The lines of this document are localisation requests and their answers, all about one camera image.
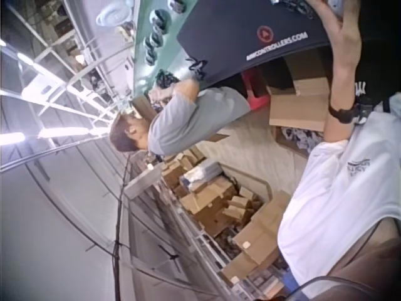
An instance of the logo on shirt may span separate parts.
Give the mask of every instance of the logo on shirt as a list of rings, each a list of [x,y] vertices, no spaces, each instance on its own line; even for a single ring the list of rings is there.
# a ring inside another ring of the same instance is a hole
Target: logo on shirt
[[[274,38],[273,30],[271,30],[269,26],[265,25],[258,28],[257,34],[259,40],[261,40],[263,43],[270,43]]]
[[[360,96],[360,95],[365,95],[366,91],[366,82],[357,82],[355,83],[355,95]]]
[[[351,161],[348,162],[347,168],[350,177],[354,177],[361,172],[364,172],[366,168],[370,166],[370,159],[364,159],[362,161]]]

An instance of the red logo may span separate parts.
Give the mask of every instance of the red logo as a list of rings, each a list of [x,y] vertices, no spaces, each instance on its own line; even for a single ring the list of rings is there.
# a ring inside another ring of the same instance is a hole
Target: red logo
[[[273,30],[269,26],[261,26],[258,28],[258,38],[263,43],[270,43],[272,42],[274,37]]]

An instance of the cardboard box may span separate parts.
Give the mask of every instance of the cardboard box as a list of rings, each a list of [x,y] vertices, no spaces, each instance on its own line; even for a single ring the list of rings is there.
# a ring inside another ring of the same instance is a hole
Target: cardboard box
[[[257,271],[263,271],[270,267],[280,257],[280,250],[276,246],[273,251],[263,260],[263,262],[256,269]]]
[[[270,203],[262,206],[254,214],[252,220],[264,228],[265,232],[269,233],[272,238],[277,240],[280,223],[290,200],[291,196],[288,193],[279,191],[273,195]]]
[[[220,195],[210,189],[209,186],[205,187],[198,194],[191,193],[182,198],[181,203],[183,207],[191,212],[195,217],[216,212],[217,209],[220,209],[225,205]]]
[[[190,171],[192,168],[194,168],[194,165],[191,163],[188,156],[182,155],[182,157],[178,160],[186,171]]]
[[[232,182],[228,181],[225,177],[216,177],[211,181],[209,187],[220,195],[222,199],[229,200],[237,194]]]
[[[198,162],[206,158],[205,155],[196,146],[192,146],[189,150],[195,155],[195,157],[198,159]]]
[[[178,162],[174,162],[165,171],[162,171],[162,177],[166,185],[174,189],[180,184],[180,176],[184,174],[184,169]]]
[[[301,51],[285,56],[297,96],[324,95],[328,97],[330,86],[317,49]]]
[[[263,206],[263,202],[262,201],[252,201],[251,206],[252,206],[253,210],[257,211]]]
[[[183,198],[184,196],[188,195],[188,191],[181,185],[178,185],[173,189],[173,191],[179,198]]]
[[[201,192],[207,186],[207,182],[199,181],[191,184],[189,186],[189,191],[193,193]]]
[[[244,198],[246,198],[246,199],[248,199],[250,201],[255,201],[256,198],[257,198],[256,194],[254,194],[249,189],[246,189],[244,186],[240,188],[239,195],[243,196]]]
[[[258,265],[277,249],[277,239],[253,220],[234,237],[234,241]]]
[[[240,196],[233,196],[232,199],[228,201],[228,205],[242,209],[248,209],[252,207],[249,199],[242,198]]]
[[[236,221],[245,224],[251,219],[253,212],[247,209],[238,208],[235,206],[229,206],[228,208],[225,208],[223,210],[223,213],[226,216],[229,216],[235,219]]]
[[[190,150],[187,149],[183,151],[183,154],[188,157],[188,160],[193,166],[196,166],[199,162],[199,159],[195,156],[195,154]]]
[[[166,163],[169,163],[169,162],[173,161],[174,159],[175,159],[175,156],[165,156],[163,158],[163,161]]]
[[[269,124],[322,132],[328,102],[327,95],[272,95]]]
[[[215,237],[232,224],[232,219],[224,215],[223,209],[220,209],[212,216],[200,221],[200,223],[207,234],[211,237]]]
[[[257,266],[255,261],[242,252],[221,270],[220,276],[232,287],[244,280]]]

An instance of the gray t-shirt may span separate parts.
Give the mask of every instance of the gray t-shirt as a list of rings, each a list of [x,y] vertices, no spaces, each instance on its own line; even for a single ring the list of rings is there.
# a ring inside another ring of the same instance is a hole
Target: gray t-shirt
[[[195,103],[175,93],[150,124],[148,150],[161,156],[176,155],[250,110],[247,100],[228,87],[202,91]]]

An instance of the ear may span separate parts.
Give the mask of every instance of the ear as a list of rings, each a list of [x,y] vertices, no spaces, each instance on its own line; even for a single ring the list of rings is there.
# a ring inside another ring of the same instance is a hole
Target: ear
[[[133,135],[137,132],[136,128],[134,126],[130,126],[129,128],[125,129],[125,133],[127,135]]]

